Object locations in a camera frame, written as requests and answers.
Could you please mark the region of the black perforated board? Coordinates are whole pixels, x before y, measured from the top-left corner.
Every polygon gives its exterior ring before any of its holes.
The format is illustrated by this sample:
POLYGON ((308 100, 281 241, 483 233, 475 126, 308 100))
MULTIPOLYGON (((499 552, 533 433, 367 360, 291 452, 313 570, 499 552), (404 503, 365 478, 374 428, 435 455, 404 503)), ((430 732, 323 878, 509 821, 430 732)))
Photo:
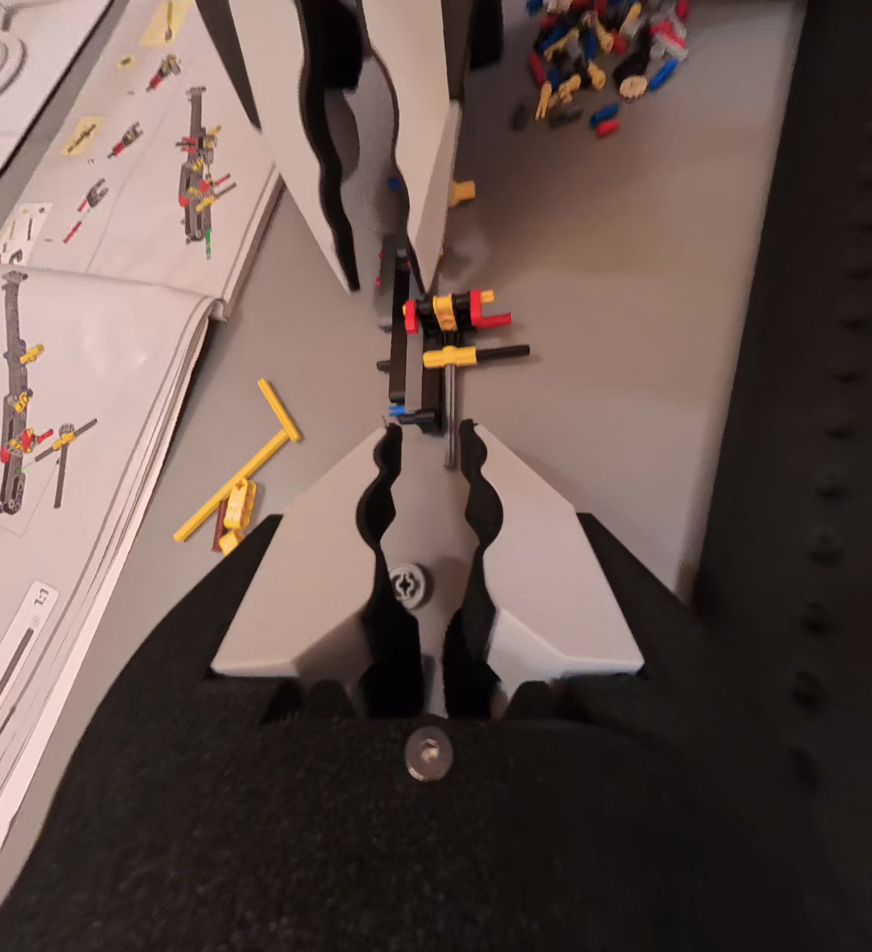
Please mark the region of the black perforated board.
POLYGON ((695 604, 872 950, 872 2, 807 4, 695 604))

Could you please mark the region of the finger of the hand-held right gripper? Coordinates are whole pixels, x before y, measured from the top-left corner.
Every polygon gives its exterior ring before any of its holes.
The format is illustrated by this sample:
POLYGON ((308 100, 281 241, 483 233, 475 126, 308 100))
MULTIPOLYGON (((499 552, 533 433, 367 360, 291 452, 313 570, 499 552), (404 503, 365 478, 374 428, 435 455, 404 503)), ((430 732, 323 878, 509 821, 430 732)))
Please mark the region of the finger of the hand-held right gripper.
POLYGON ((437 282, 462 124, 471 2, 364 1, 370 48, 392 93, 394 159, 420 288, 437 282))
POLYGON ((197 7, 327 263, 348 292, 358 292, 344 164, 326 108, 327 93, 358 86, 363 45, 354 2, 198 1, 197 7))

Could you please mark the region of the white stand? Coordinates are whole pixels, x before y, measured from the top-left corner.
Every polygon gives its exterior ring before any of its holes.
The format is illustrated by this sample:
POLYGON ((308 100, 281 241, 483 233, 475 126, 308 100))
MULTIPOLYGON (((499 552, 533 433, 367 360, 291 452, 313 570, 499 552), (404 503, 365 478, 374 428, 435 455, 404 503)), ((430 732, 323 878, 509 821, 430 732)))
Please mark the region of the white stand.
POLYGON ((0 173, 109 1, 0 1, 0 173))

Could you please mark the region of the grey lego wheel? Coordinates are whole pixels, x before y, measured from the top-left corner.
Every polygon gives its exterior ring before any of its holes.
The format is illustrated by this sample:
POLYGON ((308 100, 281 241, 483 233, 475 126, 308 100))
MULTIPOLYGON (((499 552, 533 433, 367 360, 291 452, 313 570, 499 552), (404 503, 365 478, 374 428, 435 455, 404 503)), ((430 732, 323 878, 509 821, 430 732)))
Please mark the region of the grey lego wheel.
POLYGON ((420 609, 432 594, 430 573, 418 563, 392 565, 389 568, 389 580, 397 602, 408 612, 420 609))

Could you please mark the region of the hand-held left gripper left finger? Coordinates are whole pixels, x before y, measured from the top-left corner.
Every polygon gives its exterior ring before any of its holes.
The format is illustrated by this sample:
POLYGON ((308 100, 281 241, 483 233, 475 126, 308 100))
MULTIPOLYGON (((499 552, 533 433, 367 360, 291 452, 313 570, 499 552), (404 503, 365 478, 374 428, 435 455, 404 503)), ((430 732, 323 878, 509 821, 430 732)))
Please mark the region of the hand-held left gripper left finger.
POLYGON ((216 655, 229 677, 356 689, 372 717, 414 718, 426 681, 417 619, 398 601, 382 539, 403 431, 374 430, 279 520, 216 655))

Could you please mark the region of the long yellow lego axle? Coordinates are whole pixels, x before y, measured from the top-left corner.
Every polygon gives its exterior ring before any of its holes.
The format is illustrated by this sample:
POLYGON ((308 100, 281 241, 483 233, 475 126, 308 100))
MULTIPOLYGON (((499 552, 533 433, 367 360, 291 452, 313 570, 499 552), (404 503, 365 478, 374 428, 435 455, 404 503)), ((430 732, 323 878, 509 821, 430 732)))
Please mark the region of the long yellow lego axle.
POLYGON ((217 490, 204 506, 200 507, 194 515, 185 521, 180 529, 173 534, 173 540, 177 542, 186 541, 198 527, 216 512, 220 502, 229 496, 234 484, 241 480, 249 479, 269 461, 285 443, 290 441, 291 437, 285 430, 281 430, 272 437, 228 482, 217 490))

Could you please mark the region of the yellow lego angle connector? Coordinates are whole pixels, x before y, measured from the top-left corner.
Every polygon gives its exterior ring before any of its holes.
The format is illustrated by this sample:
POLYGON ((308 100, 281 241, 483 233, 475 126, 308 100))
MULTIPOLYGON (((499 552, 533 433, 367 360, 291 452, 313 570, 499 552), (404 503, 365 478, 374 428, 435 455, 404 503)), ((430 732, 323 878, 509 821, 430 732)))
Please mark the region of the yellow lego angle connector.
POLYGON ((229 496, 219 507, 218 520, 223 520, 228 534, 221 539, 221 554, 233 552, 250 528, 257 494, 257 485, 250 479, 234 484, 229 496))

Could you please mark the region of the pile of small lego pieces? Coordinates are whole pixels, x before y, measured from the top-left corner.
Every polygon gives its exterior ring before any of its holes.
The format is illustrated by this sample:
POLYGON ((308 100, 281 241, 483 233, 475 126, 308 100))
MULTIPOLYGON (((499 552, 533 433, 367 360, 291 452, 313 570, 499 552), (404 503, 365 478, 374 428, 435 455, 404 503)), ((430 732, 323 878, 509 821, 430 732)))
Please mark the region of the pile of small lego pieces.
POLYGON ((666 86, 689 55, 690 1, 527 2, 537 32, 527 55, 533 103, 515 106, 514 132, 582 119, 597 140, 614 136, 621 114, 666 86))

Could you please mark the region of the long grey lego beam assembly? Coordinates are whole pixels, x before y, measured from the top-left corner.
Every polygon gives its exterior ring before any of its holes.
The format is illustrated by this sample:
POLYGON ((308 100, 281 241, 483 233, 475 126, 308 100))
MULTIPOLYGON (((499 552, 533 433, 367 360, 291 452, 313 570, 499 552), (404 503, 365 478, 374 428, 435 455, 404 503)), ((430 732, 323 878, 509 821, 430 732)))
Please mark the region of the long grey lego beam assembly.
POLYGON ((510 313, 490 313, 490 290, 423 293, 413 272, 413 257, 404 235, 382 238, 375 290, 389 300, 382 329, 389 333, 389 355, 377 363, 387 376, 389 418, 403 426, 441 436, 444 466, 459 462, 458 371, 482 364, 521 360, 532 350, 527 344, 480 346, 477 334, 505 329, 510 313))

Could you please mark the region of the short yellow lego axle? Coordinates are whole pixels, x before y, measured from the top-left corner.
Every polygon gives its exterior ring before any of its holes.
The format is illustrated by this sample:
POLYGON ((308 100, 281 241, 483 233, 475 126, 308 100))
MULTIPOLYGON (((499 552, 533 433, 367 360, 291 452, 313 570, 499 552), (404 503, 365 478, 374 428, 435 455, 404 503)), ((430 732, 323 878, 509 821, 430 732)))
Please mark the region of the short yellow lego axle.
POLYGON ((271 410, 274 412, 278 418, 281 430, 287 436, 287 438, 293 443, 299 443, 302 439, 302 436, 299 432, 299 428, 296 423, 293 421, 291 414, 287 411, 286 407, 282 403, 281 399, 276 393, 276 390, 269 381, 265 378, 258 380, 257 385, 261 390, 264 399, 268 402, 271 410))

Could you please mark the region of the lego instruction booklet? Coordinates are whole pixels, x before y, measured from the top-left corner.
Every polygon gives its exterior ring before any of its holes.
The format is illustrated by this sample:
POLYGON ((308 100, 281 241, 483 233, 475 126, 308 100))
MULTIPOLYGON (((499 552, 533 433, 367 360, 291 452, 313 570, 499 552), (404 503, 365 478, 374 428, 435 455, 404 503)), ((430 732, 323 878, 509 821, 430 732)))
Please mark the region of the lego instruction booklet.
POLYGON ((0 849, 281 179, 197 2, 128 2, 0 232, 0 849))

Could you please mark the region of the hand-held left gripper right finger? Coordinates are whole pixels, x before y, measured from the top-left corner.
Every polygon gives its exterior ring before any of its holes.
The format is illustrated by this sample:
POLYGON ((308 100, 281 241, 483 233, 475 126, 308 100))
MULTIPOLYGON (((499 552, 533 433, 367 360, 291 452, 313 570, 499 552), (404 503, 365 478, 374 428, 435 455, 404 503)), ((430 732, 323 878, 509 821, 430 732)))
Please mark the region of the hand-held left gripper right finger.
POLYGON ((477 546, 442 647, 451 718, 487 719, 527 683, 629 675, 643 656, 579 514, 482 424, 459 428, 477 546))

